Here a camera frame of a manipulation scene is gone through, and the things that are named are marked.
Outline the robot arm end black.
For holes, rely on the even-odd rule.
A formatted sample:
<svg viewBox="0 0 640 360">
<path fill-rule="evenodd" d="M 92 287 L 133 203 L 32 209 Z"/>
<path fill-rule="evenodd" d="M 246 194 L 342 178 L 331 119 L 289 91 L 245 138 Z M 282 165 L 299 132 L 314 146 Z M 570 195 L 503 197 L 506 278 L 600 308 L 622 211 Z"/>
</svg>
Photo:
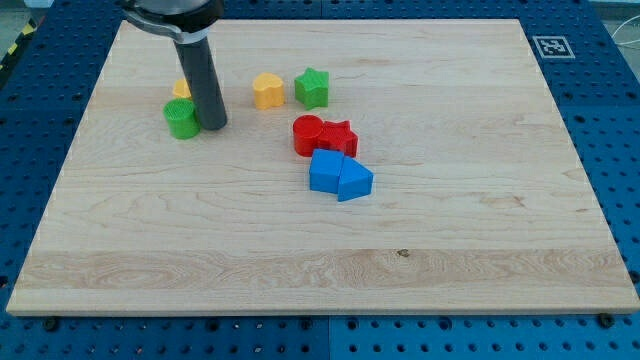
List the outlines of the robot arm end black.
<svg viewBox="0 0 640 360">
<path fill-rule="evenodd" d="M 224 0 L 119 0 L 126 20 L 177 44 L 203 40 L 224 15 Z"/>
</svg>

